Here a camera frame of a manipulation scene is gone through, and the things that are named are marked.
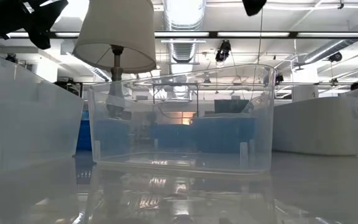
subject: lamp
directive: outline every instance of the lamp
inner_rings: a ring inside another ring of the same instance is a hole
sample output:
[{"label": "lamp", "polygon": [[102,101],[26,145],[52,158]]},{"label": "lamp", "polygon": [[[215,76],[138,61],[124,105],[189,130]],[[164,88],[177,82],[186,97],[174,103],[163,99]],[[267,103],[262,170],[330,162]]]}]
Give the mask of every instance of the lamp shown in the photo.
[{"label": "lamp", "polygon": [[73,55],[92,67],[110,70],[112,81],[121,80],[122,73],[155,69],[151,0],[90,1]]}]

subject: floor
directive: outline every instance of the floor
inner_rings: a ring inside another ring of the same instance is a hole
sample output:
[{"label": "floor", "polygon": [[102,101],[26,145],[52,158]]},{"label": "floor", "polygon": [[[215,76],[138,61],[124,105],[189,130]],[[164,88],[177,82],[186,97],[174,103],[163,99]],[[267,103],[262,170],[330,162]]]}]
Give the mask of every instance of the floor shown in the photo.
[{"label": "floor", "polygon": [[358,223],[358,158],[275,153],[262,175],[97,166],[90,152],[0,176],[0,224]]}]

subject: lampshade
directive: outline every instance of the lampshade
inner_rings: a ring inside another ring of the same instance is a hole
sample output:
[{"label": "lampshade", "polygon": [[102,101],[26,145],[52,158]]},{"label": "lampshade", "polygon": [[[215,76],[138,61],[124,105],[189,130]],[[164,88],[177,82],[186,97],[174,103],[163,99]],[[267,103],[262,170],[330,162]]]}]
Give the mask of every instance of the lampshade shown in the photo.
[{"label": "lampshade", "polygon": [[91,0],[73,54],[93,67],[114,66],[111,45],[124,47],[124,73],[156,68],[154,9],[151,0]]}]

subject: ceiling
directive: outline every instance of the ceiling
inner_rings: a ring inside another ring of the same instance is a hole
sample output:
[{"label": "ceiling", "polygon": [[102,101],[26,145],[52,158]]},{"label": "ceiling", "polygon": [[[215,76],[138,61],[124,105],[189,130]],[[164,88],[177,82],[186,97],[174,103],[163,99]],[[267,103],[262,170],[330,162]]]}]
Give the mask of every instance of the ceiling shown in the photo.
[{"label": "ceiling", "polygon": [[[69,1],[67,11],[53,26],[53,31],[72,31],[81,30],[82,19],[87,10],[88,0]],[[155,30],[164,30],[164,20],[162,0],[153,0],[155,15]],[[344,0],[345,8],[337,9],[339,0],[268,0],[268,3],[258,15],[248,17],[239,0],[207,0],[207,7],[204,17],[203,30],[215,31],[235,31],[235,30],[300,30],[300,31],[349,31],[358,25],[358,0]],[[220,39],[207,39],[205,43],[198,44],[195,64],[193,70],[206,70],[216,68],[214,55],[216,49],[221,44]],[[296,59],[292,57],[296,54],[307,54],[330,40],[317,39],[232,39],[232,54],[225,61],[224,66],[241,65],[245,63],[259,63],[276,67],[285,59]],[[101,81],[95,79],[85,65],[71,55],[75,40],[52,40],[52,48],[45,52],[56,59],[60,65],[59,76],[73,77],[81,82]],[[25,39],[0,39],[0,55],[12,50],[11,47],[19,49],[21,47],[34,47],[30,40]],[[160,66],[162,75],[170,73],[170,57],[167,44],[162,44],[161,40],[155,41],[157,64]],[[317,62],[318,76],[320,80],[330,80],[336,75],[358,69],[358,42],[341,51],[343,60],[331,64],[327,61]],[[285,81],[291,81],[290,64],[284,66],[282,72]],[[350,77],[342,82],[358,81],[358,76]]]}]

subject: ceiling light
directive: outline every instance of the ceiling light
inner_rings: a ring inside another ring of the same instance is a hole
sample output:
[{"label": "ceiling light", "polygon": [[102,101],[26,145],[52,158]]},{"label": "ceiling light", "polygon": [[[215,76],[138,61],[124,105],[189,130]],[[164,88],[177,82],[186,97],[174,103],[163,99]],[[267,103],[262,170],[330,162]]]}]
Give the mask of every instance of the ceiling light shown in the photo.
[{"label": "ceiling light", "polygon": [[298,37],[358,37],[358,32],[300,32]]},{"label": "ceiling light", "polygon": [[205,40],[161,40],[163,44],[205,44]]},{"label": "ceiling light", "polygon": [[289,32],[218,32],[218,37],[288,37]]},{"label": "ceiling light", "polygon": [[9,37],[29,37],[29,34],[26,32],[12,32],[7,35]]},{"label": "ceiling light", "polygon": [[56,36],[57,37],[78,37],[79,36],[79,32],[57,32]]},{"label": "ceiling light", "polygon": [[209,32],[156,32],[156,37],[208,37]]}]

